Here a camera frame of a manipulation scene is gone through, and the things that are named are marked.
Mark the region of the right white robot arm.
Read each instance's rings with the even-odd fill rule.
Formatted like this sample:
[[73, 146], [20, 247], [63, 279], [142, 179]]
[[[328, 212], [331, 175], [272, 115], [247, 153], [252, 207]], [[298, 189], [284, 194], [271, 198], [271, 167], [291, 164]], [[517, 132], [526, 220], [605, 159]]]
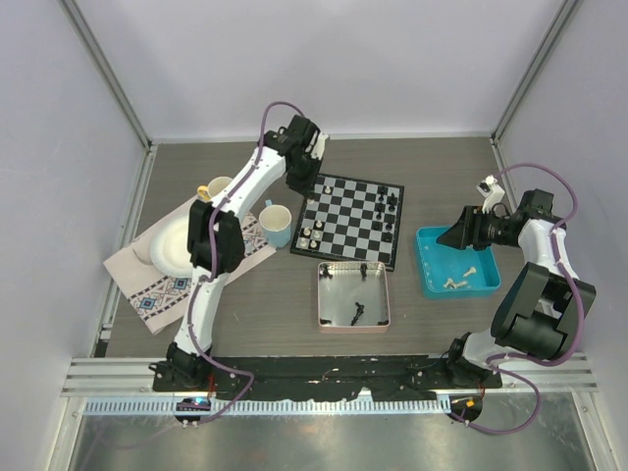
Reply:
[[533, 189], [504, 216], [466, 206], [438, 237], [438, 244], [458, 250], [520, 247], [525, 260], [491, 326], [452, 341], [443, 364], [452, 386], [484, 383], [510, 359], [552, 367], [573, 354], [597, 292], [571, 268], [564, 248], [566, 224], [553, 215], [552, 204], [551, 193]]

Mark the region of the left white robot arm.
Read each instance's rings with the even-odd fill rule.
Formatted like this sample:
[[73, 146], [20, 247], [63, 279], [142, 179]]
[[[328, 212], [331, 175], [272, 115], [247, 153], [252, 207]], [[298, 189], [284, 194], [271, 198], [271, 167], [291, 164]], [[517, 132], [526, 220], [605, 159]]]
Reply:
[[186, 248], [192, 264], [187, 312], [166, 359], [150, 367], [158, 391], [204, 388], [212, 365], [212, 328], [224, 286], [244, 258], [241, 220], [280, 178], [308, 197], [320, 171], [325, 137], [309, 119], [295, 115], [286, 127], [266, 131], [251, 159], [225, 190], [189, 210]]

